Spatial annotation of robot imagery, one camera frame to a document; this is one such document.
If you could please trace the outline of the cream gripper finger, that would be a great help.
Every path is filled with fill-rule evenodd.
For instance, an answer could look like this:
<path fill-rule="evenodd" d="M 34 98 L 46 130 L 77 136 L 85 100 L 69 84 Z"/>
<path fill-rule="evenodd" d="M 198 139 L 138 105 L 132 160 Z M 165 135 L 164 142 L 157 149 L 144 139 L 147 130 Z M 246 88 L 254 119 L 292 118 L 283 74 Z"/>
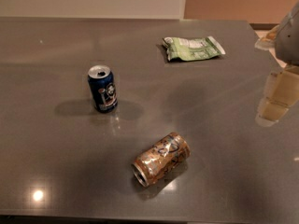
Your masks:
<path fill-rule="evenodd" d="M 299 101 L 299 66 L 287 65 L 268 76 L 255 121 L 262 127 L 278 123 Z"/>
<path fill-rule="evenodd" d="M 278 34 L 279 26 L 275 26 L 269 30 L 265 35 L 262 35 L 255 43 L 254 47 L 261 50 L 275 49 L 276 37 Z"/>

